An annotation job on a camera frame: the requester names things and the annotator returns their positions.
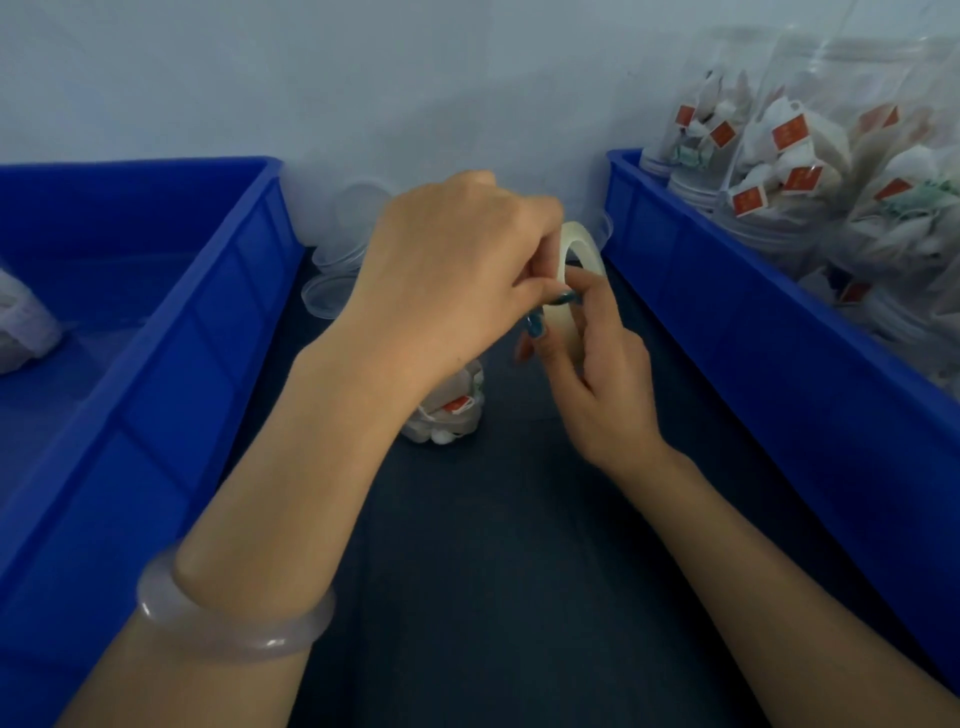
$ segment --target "person's left hand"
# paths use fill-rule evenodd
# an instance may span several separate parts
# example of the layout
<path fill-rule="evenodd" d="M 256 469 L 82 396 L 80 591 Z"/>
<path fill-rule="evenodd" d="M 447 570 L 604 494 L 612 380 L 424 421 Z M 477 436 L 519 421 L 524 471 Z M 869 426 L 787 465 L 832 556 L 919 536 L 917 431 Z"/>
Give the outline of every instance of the person's left hand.
<path fill-rule="evenodd" d="M 428 391 L 569 290 L 555 279 L 563 221 L 559 201 L 501 189 L 492 172 L 400 195 L 334 326 L 389 341 L 389 355 Z"/>

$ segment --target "roll of tape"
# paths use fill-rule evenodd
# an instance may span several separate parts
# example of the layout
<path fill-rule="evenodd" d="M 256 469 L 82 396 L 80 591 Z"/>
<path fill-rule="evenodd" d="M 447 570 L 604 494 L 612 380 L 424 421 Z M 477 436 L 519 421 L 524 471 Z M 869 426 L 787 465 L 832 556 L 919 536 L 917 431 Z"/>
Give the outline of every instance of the roll of tape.
<path fill-rule="evenodd" d="M 584 270 L 598 276 L 605 277 L 607 275 L 607 269 L 604 268 L 603 259 L 600 257 L 600 251 L 597 250 L 593 237 L 580 223 L 564 223 L 560 228 L 560 263 L 557 267 L 557 280 L 560 282 L 566 280 L 567 252 L 577 256 L 580 264 L 584 266 Z M 551 330 L 557 331 L 564 339 L 564 345 L 574 365 L 582 364 L 584 361 L 584 340 L 580 336 L 580 331 L 577 330 L 576 322 L 573 320 L 570 304 L 544 306 L 543 318 L 547 326 Z"/>

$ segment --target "hand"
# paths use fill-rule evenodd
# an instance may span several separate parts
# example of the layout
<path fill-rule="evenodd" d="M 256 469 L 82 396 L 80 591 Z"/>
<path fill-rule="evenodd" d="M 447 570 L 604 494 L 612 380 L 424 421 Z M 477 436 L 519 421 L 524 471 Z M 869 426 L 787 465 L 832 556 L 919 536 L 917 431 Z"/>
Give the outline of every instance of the hand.
<path fill-rule="evenodd" d="M 657 425 L 650 356 L 643 339 L 620 322 L 607 279 L 567 267 L 566 282 L 583 299 L 581 310 L 571 306 L 584 334 L 583 377 L 560 335 L 546 327 L 535 339 L 521 339 L 517 357 L 537 352 L 574 447 L 622 487 L 645 477 L 670 452 Z"/>
<path fill-rule="evenodd" d="M 491 172 L 400 195 L 335 326 L 389 339 L 402 374 L 428 391 L 568 290 L 556 281 L 563 221 L 557 200 L 515 195 Z"/>

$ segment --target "forearm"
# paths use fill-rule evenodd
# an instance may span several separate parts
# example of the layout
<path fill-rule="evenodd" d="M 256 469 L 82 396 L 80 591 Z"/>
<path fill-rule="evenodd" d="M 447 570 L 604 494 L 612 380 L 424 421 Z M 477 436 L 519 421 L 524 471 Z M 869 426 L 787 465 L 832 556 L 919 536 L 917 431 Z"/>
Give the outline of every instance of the forearm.
<path fill-rule="evenodd" d="M 296 617 L 328 589 L 380 462 L 420 395 L 380 342 L 333 327 L 298 357 L 276 407 L 177 554 L 175 578 L 225 617 Z M 134 614 L 64 725 L 285 725 L 306 652 L 204 659 Z"/>
<path fill-rule="evenodd" d="M 783 726 L 960 725 L 960 701 L 828 595 L 678 453 L 621 479 Z"/>

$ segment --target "teal fingernail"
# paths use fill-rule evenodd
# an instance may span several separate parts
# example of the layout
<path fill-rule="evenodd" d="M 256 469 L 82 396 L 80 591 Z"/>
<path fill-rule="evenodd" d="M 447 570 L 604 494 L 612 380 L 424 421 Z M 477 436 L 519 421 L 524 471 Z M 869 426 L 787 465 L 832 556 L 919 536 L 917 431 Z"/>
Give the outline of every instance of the teal fingernail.
<path fill-rule="evenodd" d="M 583 303 L 576 291 L 567 291 L 556 301 L 550 302 L 550 305 L 563 305 L 564 303 Z"/>
<path fill-rule="evenodd" d="M 539 308 L 528 313 L 523 324 L 527 327 L 527 333 L 530 334 L 531 339 L 539 339 L 543 336 L 543 312 Z"/>

